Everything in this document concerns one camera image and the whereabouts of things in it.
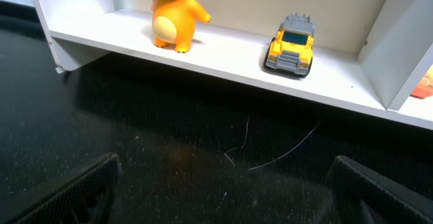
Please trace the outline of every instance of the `black glossy surface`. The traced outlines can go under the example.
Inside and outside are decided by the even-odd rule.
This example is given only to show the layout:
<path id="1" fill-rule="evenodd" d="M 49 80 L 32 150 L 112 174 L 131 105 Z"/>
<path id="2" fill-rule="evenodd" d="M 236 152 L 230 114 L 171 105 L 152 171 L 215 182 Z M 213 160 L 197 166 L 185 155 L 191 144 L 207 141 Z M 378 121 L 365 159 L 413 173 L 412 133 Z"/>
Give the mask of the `black glossy surface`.
<path id="1" fill-rule="evenodd" d="M 38 24 L 0 16 L 0 207 L 109 151 L 110 223 L 339 223 L 341 154 L 433 198 L 430 132 L 114 53 L 54 68 Z"/>

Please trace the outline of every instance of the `gray bumper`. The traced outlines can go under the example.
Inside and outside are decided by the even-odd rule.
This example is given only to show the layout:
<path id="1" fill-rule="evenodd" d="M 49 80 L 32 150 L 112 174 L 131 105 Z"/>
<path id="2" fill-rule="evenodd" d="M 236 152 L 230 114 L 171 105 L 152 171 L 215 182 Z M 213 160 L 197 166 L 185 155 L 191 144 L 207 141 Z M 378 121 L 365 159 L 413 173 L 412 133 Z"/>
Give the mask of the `gray bumper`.
<path id="1" fill-rule="evenodd" d="M 308 74 L 309 68 L 303 68 L 300 65 L 301 61 L 299 60 L 299 54 L 289 51 L 283 51 L 281 55 L 277 56 L 276 61 L 273 61 L 269 58 L 266 61 L 266 66 L 268 66 L 269 68 L 285 70 L 299 75 Z"/>

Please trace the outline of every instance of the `orange dinosaur toy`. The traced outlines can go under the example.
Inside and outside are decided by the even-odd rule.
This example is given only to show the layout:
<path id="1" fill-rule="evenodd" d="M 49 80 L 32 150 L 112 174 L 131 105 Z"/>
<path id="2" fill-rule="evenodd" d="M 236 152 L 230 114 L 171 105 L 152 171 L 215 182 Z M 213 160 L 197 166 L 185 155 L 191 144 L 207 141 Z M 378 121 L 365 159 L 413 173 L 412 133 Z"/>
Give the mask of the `orange dinosaur toy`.
<path id="1" fill-rule="evenodd" d="M 210 22 L 210 15 L 196 0 L 153 0 L 152 28 L 155 45 L 176 44 L 175 51 L 186 53 L 196 30 L 196 20 Z"/>

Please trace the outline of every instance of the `yellow toy truck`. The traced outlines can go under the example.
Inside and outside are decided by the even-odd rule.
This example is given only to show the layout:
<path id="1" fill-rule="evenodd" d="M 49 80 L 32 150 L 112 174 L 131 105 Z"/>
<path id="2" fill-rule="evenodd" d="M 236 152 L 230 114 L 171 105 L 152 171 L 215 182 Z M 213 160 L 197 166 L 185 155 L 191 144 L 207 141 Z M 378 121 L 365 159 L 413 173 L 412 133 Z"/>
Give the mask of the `yellow toy truck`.
<path id="1" fill-rule="evenodd" d="M 306 77 L 313 63 L 315 24 L 305 15 L 290 14 L 272 39 L 264 67 Z"/>

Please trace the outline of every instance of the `orange object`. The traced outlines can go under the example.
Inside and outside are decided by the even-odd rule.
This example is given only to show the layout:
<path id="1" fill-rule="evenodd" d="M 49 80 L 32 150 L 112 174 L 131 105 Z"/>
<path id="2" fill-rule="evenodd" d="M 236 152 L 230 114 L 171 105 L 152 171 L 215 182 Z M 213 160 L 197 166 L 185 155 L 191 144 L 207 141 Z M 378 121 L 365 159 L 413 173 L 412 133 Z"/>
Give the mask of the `orange object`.
<path id="1" fill-rule="evenodd" d="M 433 67 L 429 69 L 411 95 L 421 99 L 433 96 Z"/>
<path id="2" fill-rule="evenodd" d="M 210 22 L 210 15 L 196 0 L 153 0 L 152 11 L 155 45 L 176 44 L 175 51 L 179 53 L 191 49 L 196 20 Z"/>

